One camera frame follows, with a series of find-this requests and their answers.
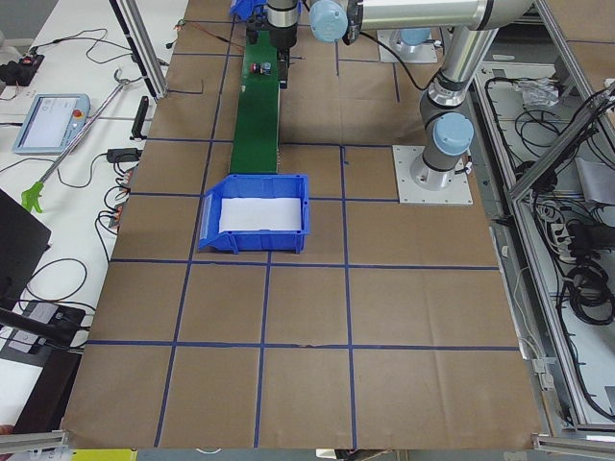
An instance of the blue plastic bin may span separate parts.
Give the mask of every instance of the blue plastic bin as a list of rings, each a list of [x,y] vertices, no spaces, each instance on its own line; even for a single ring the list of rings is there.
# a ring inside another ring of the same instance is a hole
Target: blue plastic bin
[[[300,253],[309,234],[308,177],[305,175],[230,175],[205,195],[199,250],[213,247],[222,252],[294,251]],[[292,198],[301,200],[300,230],[220,231],[222,199]]]

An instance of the reacher grabber tool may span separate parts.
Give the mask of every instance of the reacher grabber tool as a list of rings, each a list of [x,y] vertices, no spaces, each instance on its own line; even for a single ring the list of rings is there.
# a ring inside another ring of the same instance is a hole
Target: reacher grabber tool
[[[117,96],[117,94],[127,85],[136,82],[136,80],[128,80],[128,79],[120,79],[119,78],[120,69],[117,69],[113,74],[113,78],[117,81],[117,86],[113,89],[111,94],[107,97],[103,104],[101,104],[100,108],[96,110],[92,116],[86,121],[83,127],[79,130],[77,135],[70,141],[61,154],[54,160],[52,165],[47,169],[47,171],[40,177],[40,179],[34,183],[32,187],[28,190],[24,190],[21,193],[21,205],[26,208],[28,211],[32,212],[32,208],[35,209],[38,213],[42,213],[42,209],[40,207],[40,203],[38,199],[41,197],[40,191],[45,185],[45,182],[53,175],[53,173],[58,169],[62,161],[75,150],[79,142],[86,136],[87,132],[93,125],[93,123],[101,116],[103,110],[107,108],[109,103]]]

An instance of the green conveyor belt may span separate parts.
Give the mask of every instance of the green conveyor belt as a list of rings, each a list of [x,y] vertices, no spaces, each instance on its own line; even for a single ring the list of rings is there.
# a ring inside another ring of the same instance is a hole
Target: green conveyor belt
[[[271,74],[251,73],[254,62],[270,62]],[[261,32],[258,43],[246,45],[243,58],[231,174],[278,172],[279,98],[277,51],[269,33]]]

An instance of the white desk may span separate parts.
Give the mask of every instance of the white desk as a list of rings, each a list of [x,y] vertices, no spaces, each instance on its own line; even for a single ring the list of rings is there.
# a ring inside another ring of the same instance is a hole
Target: white desk
[[[173,26],[183,17],[187,0],[139,0],[143,22],[150,35],[156,55],[169,62],[173,49],[166,49],[168,42],[175,40],[177,33]],[[63,36],[72,36],[86,29],[107,28],[106,40],[128,46],[117,20],[107,0],[60,0],[52,11],[43,29],[35,39],[34,46],[50,42]],[[83,36],[100,37],[102,32]],[[93,44],[90,40],[64,41],[40,48],[45,61],[35,75],[32,83],[21,88],[12,101],[0,101],[0,121],[15,121],[11,115],[25,115],[34,97],[39,93],[85,93],[89,96],[91,110],[98,109],[109,95],[116,83],[113,72],[122,69],[122,77],[134,79],[139,77],[138,67],[126,56],[106,64],[97,64],[86,57],[86,50]],[[91,55],[104,61],[128,53],[125,50],[105,43],[99,43]],[[13,88],[2,93],[3,98],[14,95]],[[114,101],[103,114],[106,118],[135,117],[139,99],[149,92],[144,82],[131,85],[121,100]],[[152,117],[155,105],[151,105],[147,116]]]
[[[164,44],[173,41],[176,33],[173,26],[184,15],[187,0],[139,0],[143,20],[150,34],[157,56],[169,62],[172,49]],[[108,40],[126,44],[115,16],[107,0],[60,0],[43,26],[35,44],[45,43],[62,36],[70,36],[83,29],[109,29]],[[86,50],[91,41],[67,41],[57,45],[41,48],[45,61],[37,72],[32,84],[22,88],[12,101],[0,101],[0,122],[22,122],[28,112],[34,96],[39,93],[83,92],[91,102],[91,111],[96,110],[101,102],[116,86],[112,74],[119,67],[122,77],[138,77],[138,69],[130,57],[107,64],[95,64],[86,58]],[[94,56],[103,60],[120,54],[121,49],[109,45],[98,45]],[[12,89],[7,88],[3,98],[11,97]],[[89,165],[94,157],[105,153],[110,148],[139,147],[142,142],[129,139],[139,99],[149,95],[143,82],[130,85],[124,89],[110,104],[86,136],[79,147],[60,167],[62,178],[71,184],[84,183],[89,175]],[[148,118],[153,116],[156,105],[152,104]],[[18,133],[17,127],[0,127],[0,169],[13,164],[27,156],[18,156],[12,152],[12,143]],[[50,163],[28,161],[0,173],[0,188],[5,190],[18,202],[23,190],[32,186]],[[107,273],[107,262],[98,236],[94,230],[94,219],[103,209],[103,196],[115,185],[116,175],[112,165],[104,158],[96,160],[92,184],[85,189],[69,188],[52,176],[42,191],[40,205],[43,213],[36,217],[51,231],[51,248],[42,257],[39,266],[61,258],[74,257],[87,267],[86,283],[70,301],[96,305]],[[111,253],[114,237],[108,232],[101,232]],[[83,277],[83,270],[71,262],[59,263],[45,270],[44,277],[33,280],[31,287],[37,295],[45,298],[57,298],[73,291]],[[86,316],[83,325],[91,323],[91,316]],[[73,344],[80,344],[85,337],[82,333]],[[40,368],[0,360],[0,376],[9,376],[0,380],[0,424],[14,424],[32,392]]]

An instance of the tablet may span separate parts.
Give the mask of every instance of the tablet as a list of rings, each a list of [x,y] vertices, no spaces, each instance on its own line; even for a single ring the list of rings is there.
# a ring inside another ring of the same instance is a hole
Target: tablet
[[[16,154],[60,154],[86,122],[85,94],[39,94],[35,98],[12,151]]]

